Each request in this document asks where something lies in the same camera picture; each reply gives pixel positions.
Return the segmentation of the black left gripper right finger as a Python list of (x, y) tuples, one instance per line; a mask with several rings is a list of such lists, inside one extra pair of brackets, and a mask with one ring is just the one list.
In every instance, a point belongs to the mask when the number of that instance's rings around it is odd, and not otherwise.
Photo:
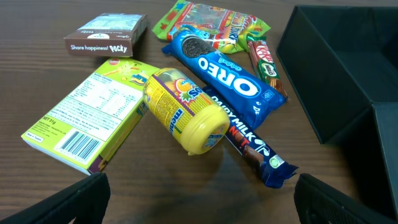
[(310, 174), (300, 174), (294, 203), (305, 224), (397, 224)]

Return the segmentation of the brown Pocky box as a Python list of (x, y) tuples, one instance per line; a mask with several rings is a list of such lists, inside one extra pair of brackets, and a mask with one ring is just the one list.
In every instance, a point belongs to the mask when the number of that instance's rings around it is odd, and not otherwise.
[(145, 14), (103, 13), (64, 38), (70, 55), (132, 57), (147, 29)]

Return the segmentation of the black gift box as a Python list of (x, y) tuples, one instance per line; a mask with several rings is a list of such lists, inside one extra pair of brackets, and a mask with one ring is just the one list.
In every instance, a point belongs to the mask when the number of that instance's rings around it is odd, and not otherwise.
[(297, 5), (277, 56), (322, 144), (364, 203), (397, 218), (397, 8)]

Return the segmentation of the colourful gummy candy bag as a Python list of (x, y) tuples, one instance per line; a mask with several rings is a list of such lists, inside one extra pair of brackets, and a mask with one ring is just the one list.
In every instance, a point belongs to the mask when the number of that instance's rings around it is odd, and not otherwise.
[(159, 39), (171, 41), (180, 28), (189, 26), (225, 54), (247, 50), (248, 39), (262, 37), (271, 29), (254, 15), (178, 0), (152, 31)]

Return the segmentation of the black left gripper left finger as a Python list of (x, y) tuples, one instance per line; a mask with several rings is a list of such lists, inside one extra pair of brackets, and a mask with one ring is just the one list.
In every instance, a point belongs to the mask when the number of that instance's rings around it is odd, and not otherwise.
[(107, 175), (96, 172), (43, 201), (1, 220), (1, 223), (101, 224), (110, 196)]

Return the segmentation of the KitKat Milo bar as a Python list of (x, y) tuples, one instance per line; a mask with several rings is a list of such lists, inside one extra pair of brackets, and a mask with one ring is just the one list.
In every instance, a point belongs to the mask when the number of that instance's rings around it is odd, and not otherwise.
[(246, 43), (256, 76), (287, 99), (288, 95), (280, 80), (276, 65), (266, 42), (266, 37), (248, 35), (246, 37)]

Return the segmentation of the blue Oreo pack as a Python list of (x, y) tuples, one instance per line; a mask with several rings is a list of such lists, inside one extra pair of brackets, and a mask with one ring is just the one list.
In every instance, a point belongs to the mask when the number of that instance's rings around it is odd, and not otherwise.
[(162, 52), (175, 57), (214, 88), (254, 129), (287, 101), (273, 87), (215, 49), (193, 27), (178, 30)]

